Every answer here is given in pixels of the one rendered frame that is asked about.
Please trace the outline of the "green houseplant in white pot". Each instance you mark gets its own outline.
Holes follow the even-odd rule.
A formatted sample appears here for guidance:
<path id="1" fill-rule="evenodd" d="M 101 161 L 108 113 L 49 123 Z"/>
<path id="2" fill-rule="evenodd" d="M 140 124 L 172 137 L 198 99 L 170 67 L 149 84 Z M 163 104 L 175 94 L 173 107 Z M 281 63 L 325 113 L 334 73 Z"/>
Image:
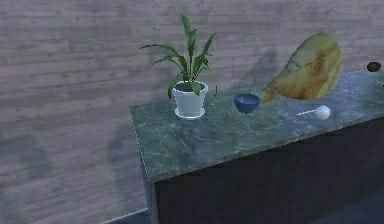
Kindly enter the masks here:
<path id="1" fill-rule="evenodd" d="M 178 74 L 169 84 L 167 89 L 168 98 L 174 98 L 176 102 L 175 115 L 182 119 L 194 120 L 199 119 L 205 114 L 204 100 L 209 91 L 209 86 L 199 81 L 199 75 L 203 71 L 208 71 L 214 75 L 209 65 L 208 58 L 210 46 L 216 36 L 213 33 L 209 36 L 204 44 L 200 54 L 194 55 L 195 44 L 197 40 L 197 30 L 191 25 L 190 20 L 183 14 L 179 14 L 183 24 L 184 36 L 187 45 L 188 55 L 184 57 L 174 47 L 165 44 L 149 44 L 142 46 L 144 48 L 159 47 L 169 52 L 168 55 L 154 61 L 154 64 L 171 62 L 179 69 Z"/>

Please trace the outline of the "dark blue bowl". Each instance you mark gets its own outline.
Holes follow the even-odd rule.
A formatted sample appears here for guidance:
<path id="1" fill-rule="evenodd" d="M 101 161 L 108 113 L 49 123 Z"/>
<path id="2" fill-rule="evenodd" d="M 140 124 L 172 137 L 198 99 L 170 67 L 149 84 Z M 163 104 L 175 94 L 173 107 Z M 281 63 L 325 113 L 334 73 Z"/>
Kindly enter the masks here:
<path id="1" fill-rule="evenodd" d="M 259 106 L 260 99 L 253 94 L 237 94 L 233 102 L 240 113 L 249 114 Z"/>

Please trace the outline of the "dark cabinet with marble top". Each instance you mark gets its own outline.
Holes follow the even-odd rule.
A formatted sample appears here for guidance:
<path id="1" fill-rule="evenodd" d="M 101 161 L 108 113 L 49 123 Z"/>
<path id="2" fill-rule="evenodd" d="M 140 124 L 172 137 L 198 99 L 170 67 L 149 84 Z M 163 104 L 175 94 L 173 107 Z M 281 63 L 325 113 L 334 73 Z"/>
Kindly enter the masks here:
<path id="1" fill-rule="evenodd" d="M 233 98 L 207 96 L 197 120 L 131 107 L 151 224 L 384 224 L 384 71 L 251 114 Z M 321 105 L 326 120 L 298 116 Z"/>

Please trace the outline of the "tan wooden cutting board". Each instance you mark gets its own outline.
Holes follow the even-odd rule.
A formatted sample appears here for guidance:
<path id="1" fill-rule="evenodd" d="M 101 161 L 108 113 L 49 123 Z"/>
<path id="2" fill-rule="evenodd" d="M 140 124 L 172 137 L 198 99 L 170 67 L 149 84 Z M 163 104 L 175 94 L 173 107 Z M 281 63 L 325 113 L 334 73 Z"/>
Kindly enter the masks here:
<path id="1" fill-rule="evenodd" d="M 343 70 L 342 53 L 335 38 L 326 32 L 304 40 L 285 67 L 264 87 L 263 103 L 282 95 L 297 100 L 322 98 L 336 86 Z"/>

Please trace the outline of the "white round ladle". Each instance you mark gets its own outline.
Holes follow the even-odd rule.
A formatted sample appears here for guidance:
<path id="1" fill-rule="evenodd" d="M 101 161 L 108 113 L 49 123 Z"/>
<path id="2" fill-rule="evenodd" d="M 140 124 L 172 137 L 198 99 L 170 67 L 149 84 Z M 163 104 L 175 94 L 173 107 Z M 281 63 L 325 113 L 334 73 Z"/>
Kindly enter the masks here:
<path id="1" fill-rule="evenodd" d="M 319 120 L 326 120 L 330 117 L 331 110 L 328 106 L 321 105 L 314 110 L 309 110 L 309 111 L 298 113 L 298 116 L 309 114 L 309 113 L 314 113 L 315 117 Z"/>

